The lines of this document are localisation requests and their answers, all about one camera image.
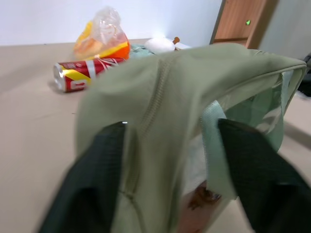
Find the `clear plastic bag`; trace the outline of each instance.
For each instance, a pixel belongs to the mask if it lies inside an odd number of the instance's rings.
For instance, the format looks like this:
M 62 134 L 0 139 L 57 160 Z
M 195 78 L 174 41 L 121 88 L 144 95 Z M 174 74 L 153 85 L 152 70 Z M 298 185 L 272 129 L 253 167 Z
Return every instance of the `clear plastic bag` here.
M 73 50 L 76 59 L 128 59 L 130 44 L 120 22 L 120 15 L 114 8 L 107 6 L 100 10 L 75 43 Z

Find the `zipper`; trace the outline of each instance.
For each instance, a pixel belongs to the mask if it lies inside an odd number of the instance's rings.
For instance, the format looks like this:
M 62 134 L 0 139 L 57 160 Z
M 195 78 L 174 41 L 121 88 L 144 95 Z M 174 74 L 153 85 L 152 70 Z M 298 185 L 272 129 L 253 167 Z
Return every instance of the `zipper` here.
M 135 210 L 135 212 L 137 214 L 137 220 L 138 220 L 138 223 L 139 223 L 140 231 L 142 233 L 146 233 L 147 230 L 146 230 L 146 226 L 145 226 L 144 221 L 143 221 L 142 213 L 141 213 L 140 208 L 138 206 L 138 203 L 135 201 L 133 195 L 129 195 L 129 194 L 127 194 L 125 192 L 122 192 L 122 191 L 121 191 L 121 193 L 125 196 L 125 198 L 129 199 L 129 201 L 131 202 L 132 206 L 134 207 L 134 210 Z
M 203 127 L 202 117 L 200 117 L 200 124 L 201 124 L 201 129 L 202 129 L 202 141 L 203 141 L 204 157 L 205 157 L 206 178 L 208 178 L 209 162 L 208 162 L 207 147 L 206 147 L 206 140 L 205 140 L 205 138 L 207 138 L 207 135 L 206 135 L 204 127 Z
M 156 116 L 156 112 L 158 108 L 161 105 L 162 99 L 163 99 L 163 93 L 165 91 L 165 83 L 168 77 L 168 73 L 170 71 L 171 64 L 175 61 L 177 57 L 179 57 L 179 53 L 175 53 L 172 57 L 170 57 L 167 60 L 160 60 L 159 61 L 159 71 L 158 71 L 158 76 L 157 76 L 157 82 L 156 82 L 156 87 L 155 91 L 153 93 L 153 96 L 151 97 L 149 106 L 147 107 L 147 110 L 142 118 L 142 127 L 139 133 L 143 137 L 147 132 L 150 126 L 152 125 L 154 118 Z M 137 140 L 133 142 L 132 145 L 136 147 Z M 138 183 L 139 179 L 139 174 L 140 174 L 140 161 L 136 153 L 136 148 L 133 148 L 134 153 L 132 154 L 132 161 L 131 161 L 131 173 L 129 174 L 128 177 L 128 182 L 127 182 L 127 191 L 129 191 L 129 194 L 131 197 L 135 194 L 136 186 Z

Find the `can lid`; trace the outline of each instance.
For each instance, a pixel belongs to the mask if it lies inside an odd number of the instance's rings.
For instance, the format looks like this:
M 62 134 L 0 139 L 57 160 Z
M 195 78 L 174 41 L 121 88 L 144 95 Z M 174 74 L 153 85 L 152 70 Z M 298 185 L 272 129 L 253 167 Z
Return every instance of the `can lid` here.
M 56 63 L 53 67 L 54 80 L 57 85 L 58 90 L 66 91 L 65 79 L 62 71 L 62 67 Z

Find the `beige floor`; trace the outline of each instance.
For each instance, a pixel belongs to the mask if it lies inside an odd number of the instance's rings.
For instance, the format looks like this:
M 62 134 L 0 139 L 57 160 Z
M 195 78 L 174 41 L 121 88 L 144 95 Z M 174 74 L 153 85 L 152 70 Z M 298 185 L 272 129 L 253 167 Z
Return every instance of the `beige floor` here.
M 73 123 L 83 92 L 60 94 L 51 88 L 53 64 L 67 61 L 71 50 L 68 44 L 0 47 L 0 232 L 34 233 L 73 161 Z M 309 108 L 308 102 L 293 100 L 281 153 L 310 181 Z M 209 232 L 251 232 L 238 201 Z

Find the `green fabric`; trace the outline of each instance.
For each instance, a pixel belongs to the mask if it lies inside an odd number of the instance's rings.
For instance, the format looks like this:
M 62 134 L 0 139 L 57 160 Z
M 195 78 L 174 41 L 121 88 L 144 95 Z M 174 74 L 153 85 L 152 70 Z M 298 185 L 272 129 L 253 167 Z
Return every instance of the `green fabric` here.
M 118 205 L 113 224 L 124 225 L 118 233 L 173 233 L 188 144 L 203 110 L 243 83 L 253 96 L 256 85 L 295 69 L 292 96 L 305 67 L 296 59 L 219 44 L 130 59 L 100 74 L 80 103 L 75 145 L 81 156 L 103 127 L 128 122 L 120 191 L 130 202 Z M 237 97 L 249 98 L 241 91 L 231 96 Z M 139 223 L 140 231 L 129 222 Z
M 130 58 L 142 58 L 154 55 L 147 50 L 143 45 L 131 45 Z
M 202 114 L 202 134 L 207 154 L 208 188 L 223 197 L 235 199 L 236 194 L 228 173 L 222 140 L 218 130 L 218 119 L 228 117 L 231 120 L 258 127 L 266 124 L 268 129 L 263 133 L 273 148 L 278 151 L 283 139 L 283 116 L 288 102 L 288 86 L 292 71 L 280 74 L 282 79 L 272 87 L 223 112 L 220 104 L 214 101 Z M 263 122 L 269 116 L 269 124 Z

